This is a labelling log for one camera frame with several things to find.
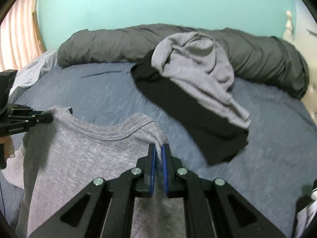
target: mattress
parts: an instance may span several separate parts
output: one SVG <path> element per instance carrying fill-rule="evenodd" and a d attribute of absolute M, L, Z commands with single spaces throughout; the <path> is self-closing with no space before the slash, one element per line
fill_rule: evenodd
<path fill-rule="evenodd" d="M 291 237 L 295 203 L 306 190 L 311 191 L 309 186 L 317 177 L 316 125 L 303 104 L 274 86 L 235 78 L 232 94 L 250 111 L 249 144 L 231 162 L 208 166 L 183 126 L 137 90 L 131 66 L 95 63 L 55 67 L 16 103 L 37 110 L 53 105 L 72 107 L 76 118 L 104 126 L 144 113 L 164 129 L 173 156 L 179 157 L 184 167 L 205 179 L 224 178 Z M 22 136 L 13 137 L 16 149 Z M 16 212 L 11 212 L 11 206 L 21 197 L 19 192 L 4 190 L 7 215 L 13 219 Z"/>

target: curtain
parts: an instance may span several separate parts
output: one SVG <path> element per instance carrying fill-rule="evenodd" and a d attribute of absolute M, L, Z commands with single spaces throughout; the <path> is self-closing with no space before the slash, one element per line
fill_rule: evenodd
<path fill-rule="evenodd" d="M 22 69 L 41 53 L 32 13 L 36 0 L 16 0 L 0 26 L 0 72 Z"/>

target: triangular cutout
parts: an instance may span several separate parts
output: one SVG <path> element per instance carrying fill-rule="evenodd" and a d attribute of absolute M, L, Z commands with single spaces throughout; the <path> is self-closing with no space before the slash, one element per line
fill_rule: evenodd
<path fill-rule="evenodd" d="M 228 199 L 241 227 L 245 227 L 256 222 L 256 216 L 245 208 L 245 206 L 243 206 L 243 204 L 237 200 L 235 196 L 229 195 Z"/>
<path fill-rule="evenodd" d="M 90 195 L 85 194 L 71 209 L 61 216 L 61 221 L 70 226 L 77 227 L 89 200 Z"/>

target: screw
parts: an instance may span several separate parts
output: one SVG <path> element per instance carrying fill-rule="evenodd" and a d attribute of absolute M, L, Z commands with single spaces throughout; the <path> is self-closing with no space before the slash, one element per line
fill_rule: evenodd
<path fill-rule="evenodd" d="M 224 186 L 225 183 L 226 183 L 226 181 L 222 178 L 215 179 L 215 184 L 217 184 L 218 186 Z"/>
<path fill-rule="evenodd" d="M 185 168 L 179 168 L 177 169 L 178 174 L 184 176 L 185 174 L 187 174 L 187 170 Z"/>
<path fill-rule="evenodd" d="M 97 177 L 94 179 L 94 185 L 99 186 L 103 184 L 103 179 L 101 177 Z"/>
<path fill-rule="evenodd" d="M 142 173 L 142 170 L 138 167 L 135 167 L 131 170 L 131 173 L 136 176 L 136 175 L 139 175 L 140 173 Z"/>

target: white bedpost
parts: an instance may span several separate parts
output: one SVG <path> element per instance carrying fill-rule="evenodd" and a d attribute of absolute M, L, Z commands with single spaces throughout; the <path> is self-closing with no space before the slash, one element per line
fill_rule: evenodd
<path fill-rule="evenodd" d="M 286 22 L 286 30 L 283 34 L 283 39 L 286 40 L 287 42 L 293 44 L 294 39 L 293 39 L 293 25 L 292 25 L 292 19 L 293 19 L 293 14 L 291 11 L 286 12 L 287 16 L 287 22 Z"/>

